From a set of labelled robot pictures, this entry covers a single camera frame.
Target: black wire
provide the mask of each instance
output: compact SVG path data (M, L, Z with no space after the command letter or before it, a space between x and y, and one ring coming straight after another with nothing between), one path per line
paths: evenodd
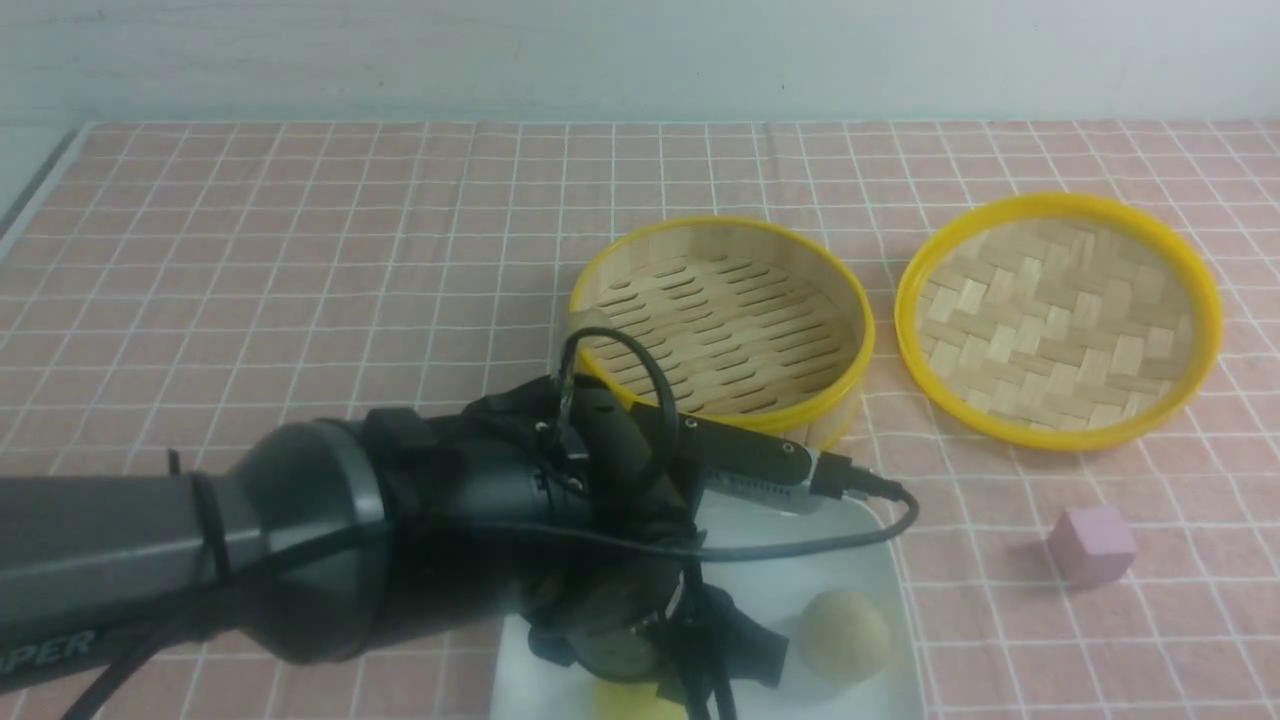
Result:
M669 547L660 544L645 544L635 541L614 538L593 533L590 530L576 530L572 528L549 528L540 525L526 525L521 523L467 523L457 525L462 534L509 534L524 538L539 538L545 541L582 542L596 547L614 550L631 555L644 555L649 557L666 557L669 560L698 560L701 562L756 562L760 560L782 560L786 557L803 557L805 555L818 555L820 552L833 552L837 550L850 550L878 544L891 541L902 534L915 523L920 514L920 503L915 496L908 491L901 492L901 500L906 505L906 512L896 523L887 528L858 533L851 536L838 536L815 541L801 541L780 544L762 544L755 547L704 547L690 550L684 547Z
M716 647L712 641L713 630L709 626L710 619L708 618L710 607L708 607L705 588L701 562L696 560L685 562L685 592L690 593L694 601L696 635L692 639L698 648L699 664L703 667L703 674L710 682L712 694L716 698L716 712L719 720L737 720L737 703L733 702L733 688L728 684L724 656L721 653L721 648Z
M111 662L84 689L74 703L63 714L63 720L92 720L93 715L106 705L106 701L120 689L122 685L146 664L147 660L164 650L184 629L198 623L205 612L212 612L221 603L227 593L242 591L248 585L271 580L283 573L298 566L315 562L337 555L347 550L360 547L390 530L390 524L378 523L358 528L347 528L335 533L329 533L312 538L298 544L274 552L257 560L243 569L232 573L225 585L206 588L204 594L195 597L191 602L177 607L168 618L161 620L137 644L131 647L124 655Z
M630 350L640 360L645 374L649 375L649 382L653 383L654 395L658 396L658 410L662 413L663 432L650 447L649 461L640 469L635 482L630 487L622 488L623 492L621 496L595 500L608 501L637 497L662 482L662 477L667 473L671 461L676 456L676 446L680 442L680 411L676 409L676 393L671 389L671 382L667 380L667 374L662 372L662 366L658 365L658 361L654 360L649 350L640 345L640 341L622 331L599 327L581 328L564 338L564 346L561 352L561 387L567 387L564 383L573 382L573 356L577 354L579 342L585 337L608 338ZM562 420L566 413L567 409L562 407Z

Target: pink cube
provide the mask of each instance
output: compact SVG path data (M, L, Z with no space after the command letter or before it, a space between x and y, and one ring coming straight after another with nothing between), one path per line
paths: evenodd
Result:
M1129 570L1138 543L1120 509L1103 505L1064 512L1048 534L1048 551L1066 582L1101 585Z

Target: beige ball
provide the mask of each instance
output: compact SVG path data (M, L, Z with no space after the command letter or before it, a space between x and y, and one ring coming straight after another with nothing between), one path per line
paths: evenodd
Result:
M893 632L867 596L828 591L800 619L796 650L805 665L840 688L879 673L893 655Z

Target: white plate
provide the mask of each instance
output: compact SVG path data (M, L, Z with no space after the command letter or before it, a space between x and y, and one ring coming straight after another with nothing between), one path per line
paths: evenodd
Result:
M861 502L827 502L812 515L786 515L736 498L708 493L698 512L709 547L772 544L881 527ZM892 661L874 678L833 693L808 671L792 651L778 689L733 682L740 720L923 720L920 673L893 555L887 544L791 560L708 564L708 583L724 588L733 602L762 625L795 637L800 612L818 593L847 588L867 594L893 630ZM580 666L559 667L529 651L529 624L506 620L498 648L493 720L595 720L595 679Z

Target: yellow sponge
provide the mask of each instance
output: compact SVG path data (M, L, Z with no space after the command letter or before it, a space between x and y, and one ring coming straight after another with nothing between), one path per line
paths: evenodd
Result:
M598 680L591 716L595 720L686 720L685 706L658 697L658 684Z

